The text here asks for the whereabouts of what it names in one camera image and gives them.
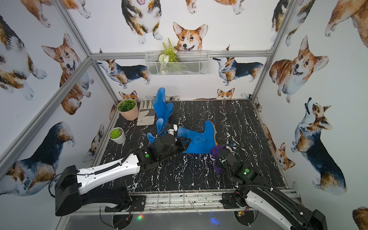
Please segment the purple cloth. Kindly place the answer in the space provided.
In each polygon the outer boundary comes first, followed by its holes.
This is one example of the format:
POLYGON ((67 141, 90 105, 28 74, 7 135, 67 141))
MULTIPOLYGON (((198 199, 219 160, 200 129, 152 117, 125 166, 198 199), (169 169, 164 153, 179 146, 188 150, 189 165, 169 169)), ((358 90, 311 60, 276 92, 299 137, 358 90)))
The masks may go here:
POLYGON ((222 173, 226 168, 226 159, 222 156, 222 152, 226 149, 224 145, 217 145, 210 151, 210 155, 215 158, 214 170, 217 173, 222 173))

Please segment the blue rubber boot back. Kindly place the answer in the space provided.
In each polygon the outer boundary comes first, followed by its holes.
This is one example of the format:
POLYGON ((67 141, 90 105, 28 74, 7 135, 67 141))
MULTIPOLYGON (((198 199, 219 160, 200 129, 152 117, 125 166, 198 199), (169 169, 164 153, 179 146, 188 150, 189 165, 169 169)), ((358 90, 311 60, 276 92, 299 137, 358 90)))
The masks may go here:
POLYGON ((211 149, 218 145, 215 125, 211 121, 204 123, 203 133, 180 127, 177 131, 177 137, 191 139, 188 148, 183 152, 187 154, 210 154, 211 149))

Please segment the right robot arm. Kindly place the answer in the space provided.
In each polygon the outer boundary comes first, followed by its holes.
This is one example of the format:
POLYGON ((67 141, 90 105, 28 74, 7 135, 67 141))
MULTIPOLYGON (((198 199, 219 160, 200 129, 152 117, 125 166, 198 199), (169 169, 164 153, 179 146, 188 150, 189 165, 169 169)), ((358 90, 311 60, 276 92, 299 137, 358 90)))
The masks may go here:
POLYGON ((218 145, 211 149, 215 157, 214 168, 225 173, 238 188, 222 194, 225 209, 253 208, 273 220, 285 230, 326 230, 327 221, 322 212, 311 211, 292 200, 273 186, 246 160, 238 160, 230 145, 218 145))

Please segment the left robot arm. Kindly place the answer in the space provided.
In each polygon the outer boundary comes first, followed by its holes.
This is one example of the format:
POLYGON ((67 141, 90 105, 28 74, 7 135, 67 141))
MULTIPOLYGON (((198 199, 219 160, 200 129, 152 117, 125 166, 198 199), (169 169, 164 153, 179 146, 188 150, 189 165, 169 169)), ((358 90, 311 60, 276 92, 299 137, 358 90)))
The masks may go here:
POLYGON ((72 165, 59 174, 55 184, 55 215, 67 216, 89 204, 107 204, 107 212, 129 210, 133 200, 126 188, 101 186, 115 179, 151 170, 171 157, 186 151, 191 139, 164 134, 153 143, 131 150, 122 159, 92 168, 72 165))

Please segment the pink ribbed plant pot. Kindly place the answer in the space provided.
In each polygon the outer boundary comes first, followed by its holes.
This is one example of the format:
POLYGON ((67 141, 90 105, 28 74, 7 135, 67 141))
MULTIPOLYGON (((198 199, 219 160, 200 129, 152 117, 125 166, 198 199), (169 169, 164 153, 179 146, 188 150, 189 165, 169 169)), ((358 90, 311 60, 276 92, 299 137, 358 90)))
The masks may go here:
POLYGON ((117 105, 117 110, 119 113, 128 121, 133 121, 139 116, 139 109, 137 102, 133 99, 122 100, 117 105))

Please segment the small white plant pot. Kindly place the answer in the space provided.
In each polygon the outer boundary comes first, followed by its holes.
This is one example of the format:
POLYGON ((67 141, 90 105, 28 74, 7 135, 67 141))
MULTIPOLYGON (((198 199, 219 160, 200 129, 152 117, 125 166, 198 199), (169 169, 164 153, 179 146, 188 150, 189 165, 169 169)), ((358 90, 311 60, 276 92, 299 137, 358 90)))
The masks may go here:
POLYGON ((122 128, 115 127, 110 130, 108 137, 116 144, 124 144, 126 142, 126 136, 122 128))

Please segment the green moss in white pot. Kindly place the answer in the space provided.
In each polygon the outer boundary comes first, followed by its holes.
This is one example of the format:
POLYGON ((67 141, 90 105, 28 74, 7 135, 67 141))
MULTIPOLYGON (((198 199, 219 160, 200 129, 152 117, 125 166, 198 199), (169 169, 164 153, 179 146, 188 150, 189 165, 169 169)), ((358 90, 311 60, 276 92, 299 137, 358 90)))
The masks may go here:
POLYGON ((118 139, 122 135, 121 129, 115 128, 110 131, 109 137, 114 140, 118 139))

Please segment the green plant in pink pot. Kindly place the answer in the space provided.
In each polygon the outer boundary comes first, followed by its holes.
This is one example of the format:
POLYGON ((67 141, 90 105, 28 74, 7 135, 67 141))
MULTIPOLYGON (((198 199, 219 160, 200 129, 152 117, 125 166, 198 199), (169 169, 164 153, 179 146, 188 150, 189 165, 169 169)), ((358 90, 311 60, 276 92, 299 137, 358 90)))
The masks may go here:
POLYGON ((117 109, 119 112, 129 112, 133 110, 136 107, 136 105, 137 102, 135 100, 126 99, 118 104, 117 109))

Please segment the fern with white flower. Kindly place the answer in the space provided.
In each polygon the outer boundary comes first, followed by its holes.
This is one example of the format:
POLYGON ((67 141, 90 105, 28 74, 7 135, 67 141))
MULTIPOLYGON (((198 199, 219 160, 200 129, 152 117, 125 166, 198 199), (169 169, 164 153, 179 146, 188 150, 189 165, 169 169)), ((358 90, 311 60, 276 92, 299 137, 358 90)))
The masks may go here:
POLYGON ((160 63, 160 74, 168 75, 179 71, 179 60, 177 50, 168 38, 167 44, 163 42, 163 50, 159 54, 158 62, 160 63))

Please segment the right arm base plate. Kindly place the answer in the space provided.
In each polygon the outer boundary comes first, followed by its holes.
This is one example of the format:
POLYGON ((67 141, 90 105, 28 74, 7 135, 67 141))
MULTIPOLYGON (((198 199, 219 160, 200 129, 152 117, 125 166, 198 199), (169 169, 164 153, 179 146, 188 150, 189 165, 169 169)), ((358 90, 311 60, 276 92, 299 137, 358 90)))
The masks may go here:
POLYGON ((222 193, 221 200, 219 201, 224 209, 236 209, 246 208, 248 205, 245 201, 245 196, 239 192, 222 193))

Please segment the aluminium front rail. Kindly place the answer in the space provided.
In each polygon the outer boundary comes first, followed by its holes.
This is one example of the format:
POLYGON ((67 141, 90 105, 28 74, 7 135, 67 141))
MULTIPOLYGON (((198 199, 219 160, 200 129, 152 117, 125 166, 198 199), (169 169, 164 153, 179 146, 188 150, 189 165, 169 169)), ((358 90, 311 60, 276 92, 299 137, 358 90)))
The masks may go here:
POLYGON ((83 206, 74 215, 112 215, 112 214, 161 214, 161 213, 202 213, 217 211, 238 211, 240 208, 225 208, 221 200, 223 194, 231 194, 231 190, 200 191, 200 192, 163 192, 163 193, 133 193, 132 208, 122 211, 105 211, 108 204, 89 204, 83 206))

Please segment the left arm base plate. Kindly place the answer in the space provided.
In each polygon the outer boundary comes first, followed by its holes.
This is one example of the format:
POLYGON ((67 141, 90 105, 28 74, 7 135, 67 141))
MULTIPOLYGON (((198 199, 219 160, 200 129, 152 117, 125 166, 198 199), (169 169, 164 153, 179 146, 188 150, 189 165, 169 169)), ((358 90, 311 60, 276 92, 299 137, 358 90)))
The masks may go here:
POLYGON ((116 206, 115 208, 105 207, 104 211, 109 212, 142 212, 145 209, 147 197, 145 195, 134 195, 123 202, 123 204, 116 206))

